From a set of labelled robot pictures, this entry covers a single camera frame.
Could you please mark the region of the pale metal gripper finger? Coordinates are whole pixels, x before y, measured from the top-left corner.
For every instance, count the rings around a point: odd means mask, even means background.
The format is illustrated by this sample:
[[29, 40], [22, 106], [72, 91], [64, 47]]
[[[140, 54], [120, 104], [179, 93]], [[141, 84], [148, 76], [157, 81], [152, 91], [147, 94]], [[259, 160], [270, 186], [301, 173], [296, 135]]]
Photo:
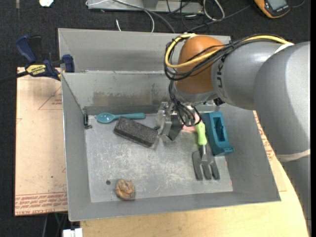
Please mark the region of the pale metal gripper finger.
[[157, 112], [157, 127], [159, 129], [169, 129], [171, 127], [170, 104], [161, 102]]
[[170, 130], [171, 130], [172, 122], [171, 121], [165, 121], [159, 132], [159, 137], [164, 142], [171, 142], [172, 140], [169, 137]]

